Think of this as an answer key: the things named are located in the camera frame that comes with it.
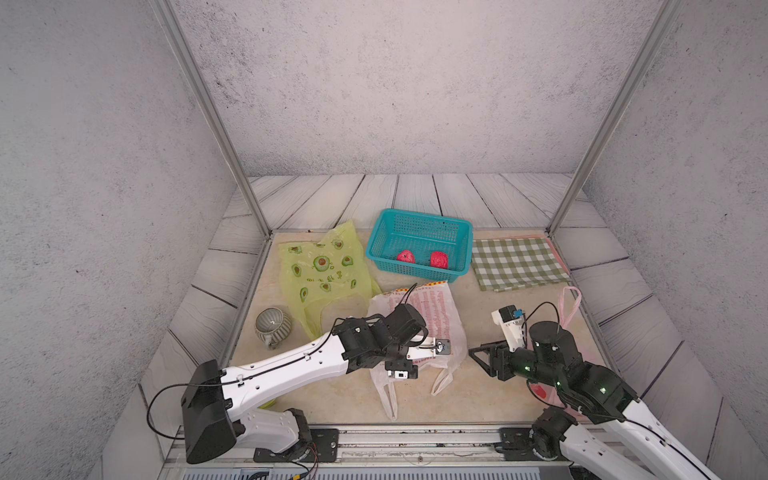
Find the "ceramic cup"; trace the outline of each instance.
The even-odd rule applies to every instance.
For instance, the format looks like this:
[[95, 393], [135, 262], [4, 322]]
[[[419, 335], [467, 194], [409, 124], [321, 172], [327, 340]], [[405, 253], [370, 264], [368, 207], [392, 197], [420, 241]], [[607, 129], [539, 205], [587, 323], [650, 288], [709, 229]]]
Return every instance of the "ceramic cup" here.
[[256, 335], [270, 350], [285, 340], [292, 328], [293, 322], [279, 308], [268, 308], [256, 317]]

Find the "green checkered cloth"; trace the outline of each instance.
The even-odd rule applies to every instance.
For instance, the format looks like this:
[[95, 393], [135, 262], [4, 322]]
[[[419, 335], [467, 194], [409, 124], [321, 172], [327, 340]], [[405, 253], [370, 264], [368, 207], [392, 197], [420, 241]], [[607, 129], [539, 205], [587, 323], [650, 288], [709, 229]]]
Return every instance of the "green checkered cloth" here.
[[567, 282], [568, 273], [545, 238], [475, 240], [472, 267], [480, 290], [516, 290]]

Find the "strawberry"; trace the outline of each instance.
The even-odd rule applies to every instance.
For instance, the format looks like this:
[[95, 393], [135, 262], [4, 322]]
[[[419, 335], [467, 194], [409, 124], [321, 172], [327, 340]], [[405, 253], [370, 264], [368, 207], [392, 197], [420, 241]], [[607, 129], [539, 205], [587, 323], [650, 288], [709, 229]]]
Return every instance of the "strawberry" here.
[[448, 255], [443, 252], [432, 252], [429, 258], [429, 266], [435, 268], [448, 268]]
[[403, 250], [400, 252], [400, 254], [397, 256], [397, 260], [407, 263], [416, 263], [416, 257], [413, 256], [413, 252], [411, 250]]

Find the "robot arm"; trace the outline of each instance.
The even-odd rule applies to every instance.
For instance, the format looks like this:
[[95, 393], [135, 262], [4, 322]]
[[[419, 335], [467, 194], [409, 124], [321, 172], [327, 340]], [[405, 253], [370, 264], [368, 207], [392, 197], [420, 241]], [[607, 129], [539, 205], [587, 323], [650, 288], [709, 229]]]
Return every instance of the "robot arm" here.
[[[507, 340], [469, 350], [490, 376], [500, 380], [521, 376], [554, 386], [563, 403], [614, 432], [658, 478], [717, 479], [661, 425], [621, 377], [604, 366], [585, 362], [567, 330], [555, 322], [530, 326], [528, 336], [533, 350], [528, 350], [522, 347], [522, 312], [510, 306], [494, 312], [492, 317]], [[487, 363], [477, 357], [480, 352], [488, 355]], [[605, 480], [649, 478], [646, 471], [593, 439], [563, 409], [546, 409], [532, 432], [534, 452], [544, 459], [562, 453]]]
[[317, 340], [261, 362], [224, 370], [216, 360], [199, 365], [181, 398], [187, 461], [211, 460], [236, 444], [288, 460], [301, 457], [312, 442], [303, 413], [270, 412], [259, 405], [381, 362], [390, 376], [415, 379], [419, 367], [413, 360], [450, 353], [448, 340], [428, 334], [418, 310], [400, 304], [387, 317], [345, 319]]

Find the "metal frame pole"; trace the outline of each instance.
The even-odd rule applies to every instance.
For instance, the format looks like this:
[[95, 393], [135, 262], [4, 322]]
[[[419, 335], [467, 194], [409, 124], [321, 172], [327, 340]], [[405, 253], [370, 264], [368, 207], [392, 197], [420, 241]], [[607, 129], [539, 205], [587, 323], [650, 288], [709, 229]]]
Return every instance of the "metal frame pole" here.
[[560, 227], [565, 215], [568, 213], [568, 209], [571, 208], [571, 205], [576, 200], [576, 196], [587, 181], [589, 174], [592, 172], [592, 168], [594, 168], [594, 165], [598, 162], [600, 153], [602, 153], [603, 148], [605, 148], [605, 145], [608, 143], [608, 139], [618, 125], [621, 115], [627, 109], [632, 94], [642, 81], [645, 72], [654, 60], [662, 43], [664, 43], [667, 33], [672, 29], [672, 25], [674, 25], [675, 18], [677, 18], [677, 14], [680, 12], [680, 7], [683, 3], [684, 0], [665, 0], [664, 4], [659, 9], [645, 41], [637, 52], [637, 55], [635, 55], [634, 61], [630, 65], [629, 70], [619, 87], [619, 91], [616, 93], [616, 97], [611, 103], [611, 107], [608, 108], [608, 112], [605, 114], [600, 128], [598, 128], [598, 132], [592, 139], [592, 143], [590, 143], [587, 153], [585, 153], [584, 157], [581, 159], [581, 163], [576, 168], [576, 171], [571, 178], [571, 182], [565, 191], [563, 200], [560, 202], [558, 211], [555, 212], [552, 217], [552, 222], [550, 222], [547, 227], [547, 232], [550, 236], [554, 235], [554, 232]]
[[240, 188], [240, 191], [243, 192], [243, 197], [245, 198], [248, 208], [257, 219], [259, 227], [264, 232], [264, 235], [269, 236], [270, 226], [266, 222], [266, 218], [259, 207], [259, 202], [256, 200], [256, 195], [253, 193], [248, 177], [246, 177], [245, 172], [243, 172], [243, 165], [237, 157], [237, 152], [232, 145], [232, 140], [227, 134], [227, 129], [224, 127], [221, 116], [214, 105], [213, 99], [210, 97], [202, 75], [200, 75], [200, 70], [197, 68], [197, 63], [195, 63], [192, 51], [189, 49], [187, 39], [181, 31], [173, 7], [169, 0], [151, 0], [151, 4], [154, 6], [157, 19], [163, 26], [163, 30], [165, 30], [170, 46], [174, 50], [174, 54], [176, 54], [181, 70], [184, 72], [184, 76], [187, 77], [187, 80], [197, 97], [197, 102], [200, 104], [200, 109], [203, 111], [205, 120], [208, 122], [208, 126], [214, 133], [214, 137], [216, 137], [216, 142], [218, 142], [221, 153], [224, 155], [224, 160], [227, 162], [227, 165], [229, 165], [230, 170], [232, 171], [232, 176], [237, 182], [237, 186]]

